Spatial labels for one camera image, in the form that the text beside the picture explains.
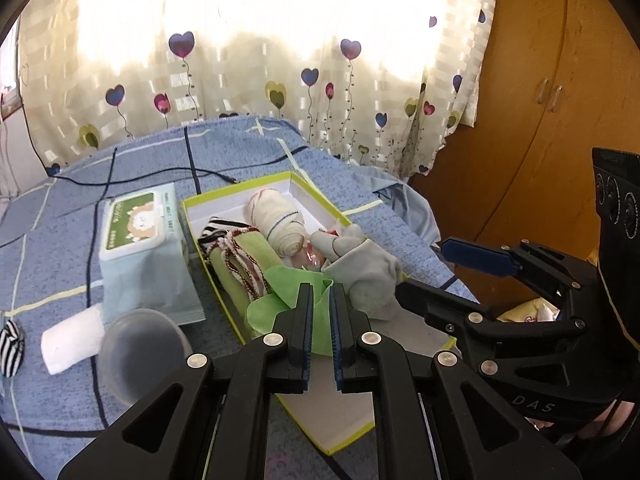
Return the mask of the person right hand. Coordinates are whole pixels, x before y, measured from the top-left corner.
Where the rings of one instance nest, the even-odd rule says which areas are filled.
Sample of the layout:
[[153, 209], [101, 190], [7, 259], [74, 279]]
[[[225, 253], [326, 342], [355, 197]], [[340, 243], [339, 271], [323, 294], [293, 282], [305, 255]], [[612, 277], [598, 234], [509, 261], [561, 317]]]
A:
[[527, 399], [522, 400], [521, 408], [549, 443], [562, 448], [576, 438], [612, 436], [637, 414], [639, 402]]

